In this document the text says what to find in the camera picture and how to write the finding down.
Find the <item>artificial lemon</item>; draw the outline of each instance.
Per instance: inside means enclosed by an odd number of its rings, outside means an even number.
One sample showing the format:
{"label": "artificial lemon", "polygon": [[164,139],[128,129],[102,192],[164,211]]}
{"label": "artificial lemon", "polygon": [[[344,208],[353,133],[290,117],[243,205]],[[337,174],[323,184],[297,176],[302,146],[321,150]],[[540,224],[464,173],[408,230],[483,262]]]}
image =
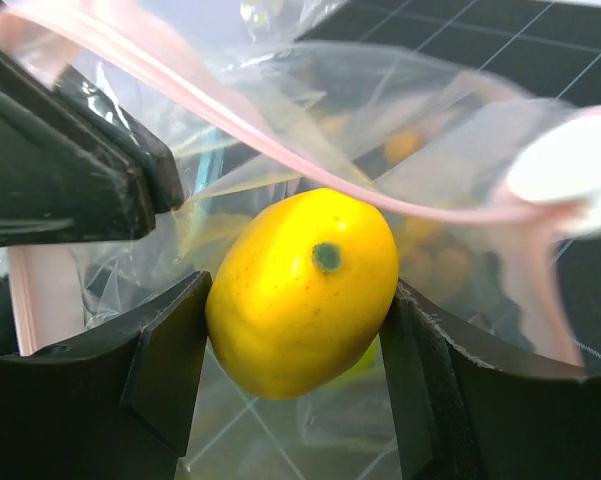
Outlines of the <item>artificial lemon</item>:
{"label": "artificial lemon", "polygon": [[353,366],[378,333],[398,283],[389,225],[334,190],[263,210],[220,265],[206,304],[209,338],[247,392],[292,398]]}
{"label": "artificial lemon", "polygon": [[414,154],[422,145],[422,137],[408,129],[390,136],[384,142],[384,156],[393,165]]}

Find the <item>yellow fruit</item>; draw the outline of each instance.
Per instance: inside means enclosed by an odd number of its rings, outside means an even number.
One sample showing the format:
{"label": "yellow fruit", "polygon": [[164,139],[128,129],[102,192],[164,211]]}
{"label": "yellow fruit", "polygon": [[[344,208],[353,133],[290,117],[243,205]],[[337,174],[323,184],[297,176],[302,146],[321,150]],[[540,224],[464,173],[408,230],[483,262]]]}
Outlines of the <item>yellow fruit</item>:
{"label": "yellow fruit", "polygon": [[216,357],[254,395],[307,393],[369,347],[398,270],[376,208],[327,188],[271,205],[238,237],[211,286],[206,317]]}
{"label": "yellow fruit", "polygon": [[425,293],[433,275],[434,263],[431,255],[425,250],[415,247],[400,258],[400,278],[416,290]]}
{"label": "yellow fruit", "polygon": [[471,255],[464,249],[449,247],[434,260],[430,290],[423,292],[434,303],[451,300],[467,288],[471,279]]}
{"label": "yellow fruit", "polygon": [[415,153],[420,148],[421,143],[421,136],[413,130],[396,133],[385,140],[384,156],[391,165],[397,165]]}

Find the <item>dark gray surface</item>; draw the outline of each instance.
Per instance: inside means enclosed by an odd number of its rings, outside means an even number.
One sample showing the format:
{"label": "dark gray surface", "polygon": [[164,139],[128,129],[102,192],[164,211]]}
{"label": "dark gray surface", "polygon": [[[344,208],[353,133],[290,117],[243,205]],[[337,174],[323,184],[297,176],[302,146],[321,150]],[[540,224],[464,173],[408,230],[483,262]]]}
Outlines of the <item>dark gray surface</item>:
{"label": "dark gray surface", "polygon": [[[401,45],[503,75],[539,96],[601,104],[601,9],[529,0],[353,0],[309,37]],[[558,252],[569,317],[601,369],[601,238]]]}

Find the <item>lemon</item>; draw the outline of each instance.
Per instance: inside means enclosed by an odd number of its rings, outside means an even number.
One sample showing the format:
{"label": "lemon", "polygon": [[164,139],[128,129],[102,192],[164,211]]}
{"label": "lemon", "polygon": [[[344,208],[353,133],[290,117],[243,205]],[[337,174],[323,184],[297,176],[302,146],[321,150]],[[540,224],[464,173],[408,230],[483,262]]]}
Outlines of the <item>lemon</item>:
{"label": "lemon", "polygon": [[253,395],[303,395],[369,348],[398,271],[393,235],[375,207],[327,188],[271,205],[229,249],[211,286],[216,357]]}
{"label": "lemon", "polygon": [[413,130],[391,135],[384,142],[384,156],[390,165],[397,165],[420,149],[422,137]]}

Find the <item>white grid line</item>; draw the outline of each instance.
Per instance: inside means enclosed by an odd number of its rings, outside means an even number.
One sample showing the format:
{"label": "white grid line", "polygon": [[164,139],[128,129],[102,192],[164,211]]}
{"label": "white grid line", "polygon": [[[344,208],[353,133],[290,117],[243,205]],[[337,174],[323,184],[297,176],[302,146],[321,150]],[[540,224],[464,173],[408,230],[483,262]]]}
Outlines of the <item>white grid line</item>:
{"label": "white grid line", "polygon": [[198,453],[196,453],[194,455],[194,457],[189,460],[185,465],[184,468],[187,470],[187,472],[191,471],[191,467],[193,466],[194,463],[196,463],[201,457],[202,455],[204,455],[205,453],[207,453],[209,451],[209,449],[211,447],[213,447],[213,445],[215,445],[218,440],[220,440],[220,438],[222,438],[222,436],[227,433],[227,431],[229,431],[231,429],[231,427],[233,427],[238,420],[240,420],[245,413],[247,413],[249,411],[249,409],[253,408],[253,404],[256,403],[256,399],[253,399],[249,402],[247,402],[245,400],[246,405],[244,406],[244,408],[242,410],[240,410],[240,412],[234,417],[232,418],[210,441],[209,443],[207,443],[204,447],[202,447],[200,449],[200,451]]}
{"label": "white grid line", "polygon": [[373,461],[365,468],[360,475],[356,478],[356,480],[364,480],[367,476],[373,472],[373,469],[378,466],[378,464],[390,453],[394,452],[397,448],[396,438],[394,437],[388,444],[387,448],[380,453]]}
{"label": "white grid line", "polygon": [[407,5],[409,5],[412,1],[413,0],[405,0],[404,3],[402,3],[400,6],[398,6],[392,12],[390,12],[385,18],[380,20],[374,27],[371,27],[369,30],[367,30],[367,32],[365,34],[363,34],[360,38],[358,38],[358,41],[364,42],[367,38],[369,38],[370,35],[372,35],[374,32],[376,32],[380,27],[382,27],[382,25],[387,23],[389,20],[391,20],[396,15],[398,15],[398,12],[400,12],[400,10],[402,10]]}
{"label": "white grid line", "polygon": [[[378,7],[378,6],[370,5],[370,4],[366,4],[366,3],[355,3],[353,5],[354,5],[354,8],[359,9],[359,10],[368,10],[370,12],[377,12],[377,13],[382,13],[382,14],[387,14],[387,15],[390,14],[391,12],[395,11],[395,10],[391,10],[389,8]],[[396,12],[395,16],[400,17],[400,18],[411,19],[411,20],[420,20],[420,21],[432,23],[435,25],[444,25],[446,23],[446,20],[443,18],[431,17],[429,15],[422,15],[419,13],[409,13],[409,12],[399,11],[399,12]],[[455,20],[449,26],[458,28],[460,30],[469,30],[469,31],[473,31],[473,32],[488,33],[488,34],[497,35],[497,36],[506,37],[506,38],[511,38],[511,35],[513,35],[513,32],[511,32],[511,31],[501,30],[501,29],[492,28],[492,27],[486,27],[483,25],[473,25],[473,24],[465,23],[465,22],[458,21],[458,20]],[[531,41],[531,42],[535,42],[535,43],[540,43],[543,45],[551,45],[554,47],[568,48],[570,50],[579,50],[582,52],[600,53],[600,51],[601,51],[601,48],[588,47],[586,45],[579,45],[577,43],[565,42],[565,41],[560,41],[560,40],[551,40],[549,38],[542,38],[542,37],[538,37],[536,35],[527,35],[524,33],[521,33],[520,35],[518,35],[518,39],[527,40],[527,41]]]}
{"label": "white grid line", "polygon": [[433,32],[433,35],[431,35],[424,42],[422,42],[420,45],[418,45],[418,47],[415,48],[415,51],[419,52],[424,47],[429,45],[429,43],[431,43],[431,41],[433,39],[435,39],[438,35],[440,35],[449,25],[451,25],[458,17],[460,17],[460,15],[462,15],[464,12],[469,10],[477,1],[478,0],[471,0],[471,2],[469,2],[467,5],[465,5],[465,7],[462,10],[460,10],[453,17],[451,17],[449,20],[447,20],[438,30]]}
{"label": "white grid line", "polygon": [[[240,388],[237,385],[235,385],[235,387],[238,390],[238,393],[240,394],[240,396],[242,396],[245,399],[245,401],[246,401],[247,397],[245,396],[244,392],[242,390],[240,390]],[[247,405],[247,409],[254,416],[254,418],[260,424],[260,426],[264,429],[264,431],[266,432],[267,436],[273,442],[273,444],[275,445],[276,449],[278,450],[278,452],[280,453],[280,455],[282,456],[282,458],[285,459],[285,461],[289,464],[289,466],[291,467],[291,469],[293,470],[293,472],[296,474],[296,476],[298,477],[298,480],[307,480],[306,477],[300,471],[300,469],[293,462],[293,460],[291,460],[291,457],[289,457],[289,455],[287,454],[287,452],[285,451],[285,449],[283,448],[283,446],[280,445],[280,442],[278,441],[278,438],[273,434],[273,432],[271,431],[271,429],[267,426],[267,424],[262,419],[262,417],[260,416],[260,414],[258,413],[258,411],[255,409],[255,407],[254,407],[255,403],[256,403],[255,401],[251,402],[249,405]]]}
{"label": "white grid line", "polygon": [[491,58],[489,58],[486,62],[484,62],[480,68],[478,70],[483,70],[484,68],[486,68],[487,65],[489,65],[492,61],[495,60],[495,58],[500,55],[502,53],[502,51],[507,48],[509,45],[511,45],[515,39],[519,38],[520,35],[522,33],[524,33],[531,25],[533,25],[536,20],[538,20],[542,15],[545,14],[545,12],[547,10],[549,10],[551,8],[551,6],[553,5],[553,2],[549,3],[546,7],[544,7],[542,10],[540,10],[540,13],[538,13],[535,17],[533,17],[531,19],[531,21],[529,23],[527,23],[524,27],[522,27],[518,33],[515,33],[502,47],[500,47],[496,53],[494,53],[493,55],[491,55]]}
{"label": "white grid line", "polygon": [[567,93],[567,90],[569,90],[571,87],[573,87],[573,85],[578,80],[580,80],[584,76],[584,74],[587,73],[591,69],[591,67],[593,67],[596,64],[596,62],[598,60],[600,60],[600,59],[601,59],[601,52],[596,56],[596,58],[594,58],[593,60],[591,60],[591,62],[589,63],[589,65],[587,65],[586,67],[584,67],[582,69],[582,71],[578,75],[576,75],[576,78],[574,78],[573,80],[571,80],[571,83],[569,83],[569,85],[567,85],[566,87],[564,87],[564,89],[558,94],[557,98],[560,98],[565,93]]}

